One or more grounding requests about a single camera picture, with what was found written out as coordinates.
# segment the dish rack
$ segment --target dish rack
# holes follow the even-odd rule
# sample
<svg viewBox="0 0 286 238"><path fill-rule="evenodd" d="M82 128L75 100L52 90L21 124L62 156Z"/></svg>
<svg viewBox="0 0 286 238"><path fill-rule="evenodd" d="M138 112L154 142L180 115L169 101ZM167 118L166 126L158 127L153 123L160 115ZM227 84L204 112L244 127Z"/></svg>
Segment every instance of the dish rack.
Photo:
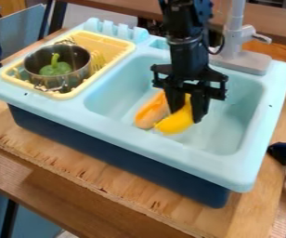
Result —
<svg viewBox="0 0 286 238"><path fill-rule="evenodd" d="M71 91L43 90L43 86L35 85L30 81L29 75L23 68L23 59L15 61L1 72L1 78L17 86L23 86L30 90L39 91L54 99L71 99L87 86L95 82L104 72L117 64L126 55L135 50L135 44L107 35L77 30L59 38L55 44L76 44L84 47L91 54L90 77L73 88Z"/></svg>

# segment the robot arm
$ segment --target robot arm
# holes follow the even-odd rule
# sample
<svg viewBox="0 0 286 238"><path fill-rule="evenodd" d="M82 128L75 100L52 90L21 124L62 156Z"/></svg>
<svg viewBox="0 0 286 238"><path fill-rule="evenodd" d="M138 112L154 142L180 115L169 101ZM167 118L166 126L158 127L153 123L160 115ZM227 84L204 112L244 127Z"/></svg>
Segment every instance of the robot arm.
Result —
<svg viewBox="0 0 286 238"><path fill-rule="evenodd" d="M213 4L210 0L159 0L167 31L172 64L152 65L153 86L163 88L171 113L185 104L191 95L194 123L208 113L210 99L226 98L228 77L212 70L209 63L208 28ZM219 88L211 87L219 83Z"/></svg>

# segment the blue sink base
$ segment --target blue sink base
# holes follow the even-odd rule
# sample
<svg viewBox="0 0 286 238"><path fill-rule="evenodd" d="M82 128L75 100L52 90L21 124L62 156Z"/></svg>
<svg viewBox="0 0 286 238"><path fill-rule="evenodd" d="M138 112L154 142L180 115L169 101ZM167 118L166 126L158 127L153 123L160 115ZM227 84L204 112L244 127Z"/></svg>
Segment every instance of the blue sink base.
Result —
<svg viewBox="0 0 286 238"><path fill-rule="evenodd" d="M96 139L82 132L8 104L15 122L36 134L53 139L110 165L115 165L213 208L223 207L230 190Z"/></svg>

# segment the light blue sink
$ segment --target light blue sink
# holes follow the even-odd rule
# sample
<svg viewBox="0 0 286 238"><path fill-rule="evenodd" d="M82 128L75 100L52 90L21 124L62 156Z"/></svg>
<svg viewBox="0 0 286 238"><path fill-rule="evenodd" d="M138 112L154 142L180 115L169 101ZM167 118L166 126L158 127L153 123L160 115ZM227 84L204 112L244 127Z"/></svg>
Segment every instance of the light blue sink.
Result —
<svg viewBox="0 0 286 238"><path fill-rule="evenodd" d="M76 29L93 30L89 22ZM170 61L168 47L157 36L136 40L134 53L73 99L51 99L1 79L0 99L229 190L249 191L285 98L286 63L273 60L265 76L213 67L229 76L227 99L212 100L201 123L165 137L134 127L133 118L158 90L150 66Z"/></svg>

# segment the plywood surface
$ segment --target plywood surface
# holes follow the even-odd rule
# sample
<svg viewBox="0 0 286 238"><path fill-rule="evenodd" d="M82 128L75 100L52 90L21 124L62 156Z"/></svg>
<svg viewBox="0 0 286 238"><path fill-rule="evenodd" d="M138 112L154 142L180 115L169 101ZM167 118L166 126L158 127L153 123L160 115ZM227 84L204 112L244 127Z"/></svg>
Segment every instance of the plywood surface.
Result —
<svg viewBox="0 0 286 238"><path fill-rule="evenodd" d="M26 8L25 0L0 0L2 16L21 11Z"/></svg>
<svg viewBox="0 0 286 238"><path fill-rule="evenodd" d="M95 7L142 18L162 20L157 0L64 0L68 3ZM220 9L224 16L215 14L212 24L216 27L224 24L230 0L214 0L215 10ZM286 9L247 4L244 23L252 24L259 33L271 36L274 42L286 45Z"/></svg>
<svg viewBox="0 0 286 238"><path fill-rule="evenodd" d="M16 126L2 101L0 149L0 191L82 237L268 237L285 175L266 155L253 190L212 209Z"/></svg>

